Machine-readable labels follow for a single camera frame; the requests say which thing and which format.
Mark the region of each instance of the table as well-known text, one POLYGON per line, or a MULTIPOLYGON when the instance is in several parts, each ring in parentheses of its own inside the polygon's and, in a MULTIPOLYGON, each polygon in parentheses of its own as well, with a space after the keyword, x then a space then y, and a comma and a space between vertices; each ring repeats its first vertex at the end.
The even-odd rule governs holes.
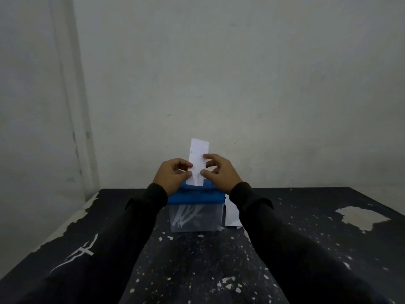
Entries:
MULTIPOLYGON (((83 219, 69 225, 63 237, 29 254, 0 281, 0 302, 12 302, 24 294, 116 219, 133 194, 143 191, 102 189, 83 219)), ((346 187, 254 191, 271 199, 281 218, 298 232, 319 241, 393 302, 405 303, 403 215, 346 187), (363 234, 356 226, 343 223, 336 212, 347 206, 371 209, 390 220, 374 224, 372 231, 363 234)), ((171 233, 169 210, 164 208, 120 303, 288 303, 246 235, 243 228, 235 227, 171 233)))

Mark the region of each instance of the hand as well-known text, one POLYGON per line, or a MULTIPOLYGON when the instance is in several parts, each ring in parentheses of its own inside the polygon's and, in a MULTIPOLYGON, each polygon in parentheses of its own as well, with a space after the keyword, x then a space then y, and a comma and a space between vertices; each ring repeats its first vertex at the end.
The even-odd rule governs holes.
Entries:
POLYGON ((162 186, 169 197, 180 188, 184 180, 191 177, 192 173, 187 169, 192 166, 192 163, 180 158, 165 161, 159 167, 153 183, 162 186))
POLYGON ((207 162, 207 167, 216 166, 210 172, 206 169, 201 170, 201 175, 212 181, 212 183, 225 194, 230 194, 230 191, 235 185, 242 182, 235 168, 228 159, 222 158, 215 153, 207 153, 203 155, 206 159, 212 159, 207 162))

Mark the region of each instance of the person's right arm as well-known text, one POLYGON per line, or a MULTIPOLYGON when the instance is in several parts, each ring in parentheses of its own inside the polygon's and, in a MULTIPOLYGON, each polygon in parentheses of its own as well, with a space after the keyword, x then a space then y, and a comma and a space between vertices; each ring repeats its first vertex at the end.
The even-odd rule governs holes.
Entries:
POLYGON ((320 245, 295 232, 276 215, 269 199, 253 193, 242 182, 229 160, 216 154, 201 174, 229 194, 239 209, 239 218, 259 257, 291 304, 388 303, 368 283, 332 258, 320 245))

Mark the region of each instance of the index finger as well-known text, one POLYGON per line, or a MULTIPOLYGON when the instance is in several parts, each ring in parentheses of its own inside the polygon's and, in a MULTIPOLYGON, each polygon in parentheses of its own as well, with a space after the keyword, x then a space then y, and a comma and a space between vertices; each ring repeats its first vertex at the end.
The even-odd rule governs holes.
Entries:
POLYGON ((171 159, 171 160, 167 161, 167 163, 169 163, 169 165, 173 169, 177 169, 177 168, 180 167, 185 171, 187 170, 187 168, 193 167, 193 164, 191 162, 188 162, 187 160, 184 160, 184 159, 181 159, 181 158, 171 159))
POLYGON ((217 155, 216 153, 206 153, 202 155, 205 159, 212 159, 215 161, 215 165, 221 166, 226 159, 224 157, 221 157, 220 155, 217 155))

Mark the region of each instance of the person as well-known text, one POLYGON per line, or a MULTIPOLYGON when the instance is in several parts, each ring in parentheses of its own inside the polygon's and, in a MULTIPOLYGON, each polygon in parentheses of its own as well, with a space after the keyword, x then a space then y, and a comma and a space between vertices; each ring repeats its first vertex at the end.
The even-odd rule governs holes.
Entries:
MULTIPOLYGON (((291 304, 388 303, 368 283, 334 260, 320 245, 296 233, 277 216, 269 199, 243 182, 231 162, 217 154, 201 175, 229 194, 251 244, 291 304)), ((177 158, 162 163, 142 197, 132 198, 124 213, 88 245, 87 253, 51 271, 18 303, 118 303, 134 264, 149 239, 156 215, 192 164, 177 158)))

